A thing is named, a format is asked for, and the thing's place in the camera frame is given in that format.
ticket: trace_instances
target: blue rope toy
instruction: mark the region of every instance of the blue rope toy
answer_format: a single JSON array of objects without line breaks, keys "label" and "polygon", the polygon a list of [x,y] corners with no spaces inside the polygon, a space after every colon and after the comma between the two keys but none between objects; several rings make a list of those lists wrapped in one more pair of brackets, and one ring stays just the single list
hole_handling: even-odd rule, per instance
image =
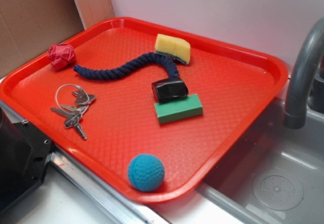
[{"label": "blue rope toy", "polygon": [[170,78],[179,77],[178,68],[171,59],[162,55],[157,55],[153,52],[142,54],[140,57],[126,62],[124,65],[111,70],[93,70],[86,67],[82,67],[80,65],[75,65],[73,70],[77,72],[80,76],[87,79],[116,80],[131,74],[132,72],[143,66],[153,63],[157,63],[163,66],[167,70],[168,76]]}]

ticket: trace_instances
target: blue knitted ball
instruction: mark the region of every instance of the blue knitted ball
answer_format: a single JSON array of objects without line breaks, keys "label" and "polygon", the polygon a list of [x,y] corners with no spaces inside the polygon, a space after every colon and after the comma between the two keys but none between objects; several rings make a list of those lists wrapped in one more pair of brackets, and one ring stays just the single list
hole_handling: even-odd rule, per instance
[{"label": "blue knitted ball", "polygon": [[151,192],[162,184],[165,169],[157,157],[150,154],[141,154],[131,161],[127,174],[135,189],[142,192]]}]

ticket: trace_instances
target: red paper ball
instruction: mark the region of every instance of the red paper ball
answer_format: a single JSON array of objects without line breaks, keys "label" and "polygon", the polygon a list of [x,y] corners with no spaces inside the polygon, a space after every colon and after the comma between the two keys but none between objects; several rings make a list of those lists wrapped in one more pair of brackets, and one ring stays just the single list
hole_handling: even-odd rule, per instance
[{"label": "red paper ball", "polygon": [[76,55],[70,44],[54,44],[50,46],[47,57],[54,70],[60,70],[76,61]]}]

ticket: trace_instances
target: plastic tray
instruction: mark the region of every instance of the plastic tray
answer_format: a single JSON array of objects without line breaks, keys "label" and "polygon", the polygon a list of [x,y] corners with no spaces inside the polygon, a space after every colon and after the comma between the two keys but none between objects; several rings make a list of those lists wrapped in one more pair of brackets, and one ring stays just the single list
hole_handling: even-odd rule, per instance
[{"label": "plastic tray", "polygon": [[[204,114],[160,125],[151,83],[167,78],[158,65],[146,66],[124,79],[81,78],[69,65],[54,71],[47,53],[8,75],[0,98],[53,139],[55,144],[111,184],[141,203],[165,202],[194,189],[271,102],[288,79],[279,59],[156,24],[115,18],[72,37],[77,64],[112,69],[143,53],[154,52],[158,33],[191,44],[188,66],[178,65],[189,94],[198,94]],[[56,107],[56,90],[77,84],[97,96],[81,120],[82,140]],[[60,91],[60,103],[73,104],[73,87]],[[127,178],[138,154],[157,156],[166,169],[164,183],[152,193],[134,189]]]}]

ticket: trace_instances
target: stainless steel sink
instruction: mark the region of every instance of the stainless steel sink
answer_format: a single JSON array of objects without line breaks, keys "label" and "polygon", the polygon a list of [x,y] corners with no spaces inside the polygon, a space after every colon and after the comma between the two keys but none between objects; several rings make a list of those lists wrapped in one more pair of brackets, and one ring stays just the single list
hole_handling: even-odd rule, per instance
[{"label": "stainless steel sink", "polygon": [[323,223],[324,117],[308,110],[302,129],[288,129],[283,104],[267,107],[198,191],[245,223]]}]

